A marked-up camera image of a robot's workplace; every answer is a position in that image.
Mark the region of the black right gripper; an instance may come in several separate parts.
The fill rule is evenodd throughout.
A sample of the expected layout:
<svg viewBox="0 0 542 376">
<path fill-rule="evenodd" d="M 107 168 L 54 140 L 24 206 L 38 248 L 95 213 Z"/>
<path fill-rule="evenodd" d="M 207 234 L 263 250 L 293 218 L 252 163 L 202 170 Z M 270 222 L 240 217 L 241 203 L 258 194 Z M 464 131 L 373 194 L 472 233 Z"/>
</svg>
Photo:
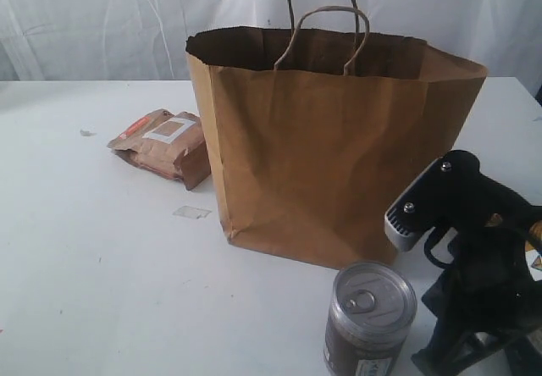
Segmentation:
<svg viewBox="0 0 542 376">
<path fill-rule="evenodd" d="M 437 323 L 412 355 L 424 375 L 458 375 L 541 326 L 541 283 L 525 245 L 541 248 L 530 230 L 541 208 L 476 174 L 461 186 L 424 244 L 443 272 L 423 295 Z"/>
</svg>

